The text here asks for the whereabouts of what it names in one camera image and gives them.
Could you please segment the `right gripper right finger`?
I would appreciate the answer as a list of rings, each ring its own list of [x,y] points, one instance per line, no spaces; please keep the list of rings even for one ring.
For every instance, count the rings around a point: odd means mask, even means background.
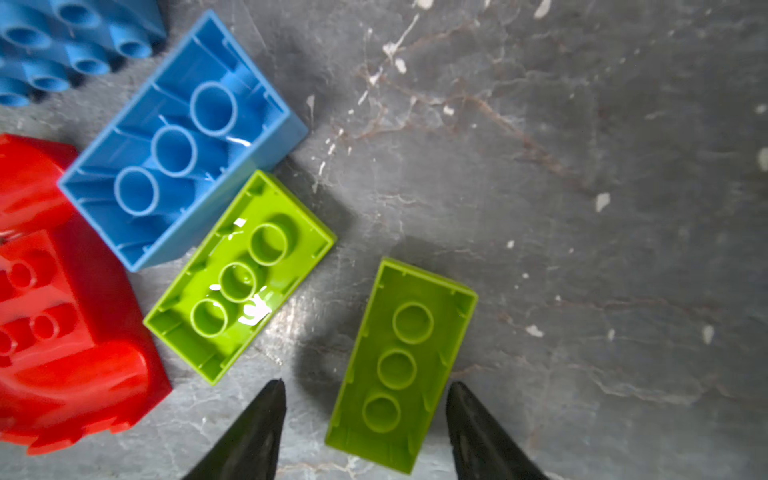
[[[458,479],[548,479],[460,381],[448,389],[446,417]]]

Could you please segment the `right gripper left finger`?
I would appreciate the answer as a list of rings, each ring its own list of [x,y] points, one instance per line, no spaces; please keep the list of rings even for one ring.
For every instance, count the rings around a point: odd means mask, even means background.
[[[286,411],[285,384],[273,379],[184,479],[274,479]]]

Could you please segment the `green lego brick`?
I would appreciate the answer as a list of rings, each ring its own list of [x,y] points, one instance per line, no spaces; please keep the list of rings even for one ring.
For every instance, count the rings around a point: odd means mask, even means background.
[[[326,444],[411,473],[477,302],[461,283],[383,258]]]

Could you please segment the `blue lego brick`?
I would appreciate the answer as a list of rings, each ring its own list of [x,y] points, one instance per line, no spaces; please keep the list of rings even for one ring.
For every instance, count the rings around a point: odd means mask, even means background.
[[[1,104],[21,108],[144,59],[167,37],[155,1],[3,1]]]

